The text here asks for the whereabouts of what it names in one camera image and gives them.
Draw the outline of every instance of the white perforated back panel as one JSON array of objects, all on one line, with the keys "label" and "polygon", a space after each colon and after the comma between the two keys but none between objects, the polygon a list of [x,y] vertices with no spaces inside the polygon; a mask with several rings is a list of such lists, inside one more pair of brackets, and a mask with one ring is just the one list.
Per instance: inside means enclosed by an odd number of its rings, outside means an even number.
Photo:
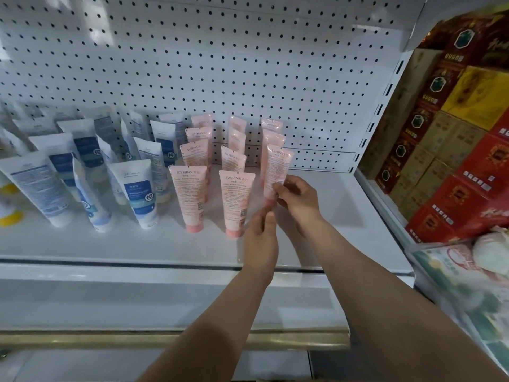
[{"label": "white perforated back panel", "polygon": [[351,172],[425,0],[2,0],[0,99],[284,122],[293,167]]}]

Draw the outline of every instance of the white shelf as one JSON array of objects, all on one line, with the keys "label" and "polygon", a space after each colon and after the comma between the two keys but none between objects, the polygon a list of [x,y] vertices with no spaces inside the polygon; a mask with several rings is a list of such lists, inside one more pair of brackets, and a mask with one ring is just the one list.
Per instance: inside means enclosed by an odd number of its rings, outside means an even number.
[{"label": "white shelf", "polygon": [[378,187],[375,181],[366,179],[360,170],[357,170],[354,176],[401,247],[405,250],[415,244],[412,237],[405,230],[407,221],[390,197]]},{"label": "white shelf", "polygon": [[[129,207],[118,207],[119,223],[114,231],[99,234],[92,229],[85,212],[64,228],[54,228],[22,197],[25,218],[0,230],[0,259],[51,260],[81,263],[164,264],[192,267],[233,268],[242,265],[243,238],[231,239],[224,233],[219,166],[213,166],[209,201],[205,205],[205,227],[189,234],[175,196],[160,207],[160,222],[152,230],[142,230]],[[258,173],[250,167],[249,172]],[[409,274],[410,264],[383,221],[367,199],[355,177],[344,173],[293,171],[320,196],[321,211],[352,244],[388,270]],[[263,203],[258,180],[251,195],[247,219]],[[297,232],[288,212],[275,210],[279,225],[279,259],[282,269],[319,269],[314,255]]]}]

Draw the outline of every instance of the hexagonal emblem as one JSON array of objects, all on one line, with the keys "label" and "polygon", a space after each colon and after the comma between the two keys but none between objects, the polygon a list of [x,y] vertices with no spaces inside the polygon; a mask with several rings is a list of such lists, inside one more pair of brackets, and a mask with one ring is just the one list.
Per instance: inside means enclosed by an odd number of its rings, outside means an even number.
[{"label": "hexagonal emblem", "polygon": [[468,46],[468,44],[470,44],[474,36],[475,32],[473,30],[466,29],[465,31],[460,32],[454,42],[454,46],[458,49],[465,48]]},{"label": "hexagonal emblem", "polygon": [[384,181],[388,181],[390,179],[390,173],[389,173],[389,170],[385,169],[383,172],[382,172],[382,179]]},{"label": "hexagonal emblem", "polygon": [[424,123],[424,116],[422,115],[416,115],[414,116],[414,118],[412,119],[412,127],[415,127],[415,128],[420,128]]},{"label": "hexagonal emblem", "polygon": [[429,89],[433,92],[440,92],[440,91],[442,91],[442,89],[444,88],[446,83],[447,83],[447,81],[445,80],[444,77],[442,77],[442,76],[436,77],[431,82]]},{"label": "hexagonal emblem", "polygon": [[399,157],[399,158],[402,158],[407,152],[407,148],[404,147],[403,145],[398,145],[398,147],[396,147],[396,155]]}]

